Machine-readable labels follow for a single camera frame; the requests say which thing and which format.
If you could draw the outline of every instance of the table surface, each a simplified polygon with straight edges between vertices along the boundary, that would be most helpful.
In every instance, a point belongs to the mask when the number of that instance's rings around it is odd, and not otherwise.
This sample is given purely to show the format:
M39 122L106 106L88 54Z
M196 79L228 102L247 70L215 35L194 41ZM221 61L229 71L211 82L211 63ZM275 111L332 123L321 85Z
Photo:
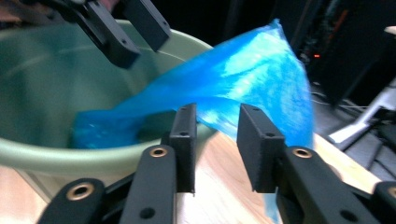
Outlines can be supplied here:
M318 135L317 153L346 183L372 192L377 177ZM251 191L235 142L217 133L196 168L196 193L179 194L178 223L272 223L262 196ZM0 223L35 223L46 203L12 169L0 167Z

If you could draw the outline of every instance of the plastic bag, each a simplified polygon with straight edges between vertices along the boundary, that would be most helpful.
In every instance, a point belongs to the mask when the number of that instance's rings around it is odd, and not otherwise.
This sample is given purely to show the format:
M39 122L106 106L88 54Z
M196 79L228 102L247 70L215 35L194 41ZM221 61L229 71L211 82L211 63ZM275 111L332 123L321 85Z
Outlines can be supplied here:
M313 114L304 68L278 20L226 41L154 80L112 110L78 113L74 147L137 144L144 117L197 104L197 117L236 138L240 103L262 109L287 145L312 147Z

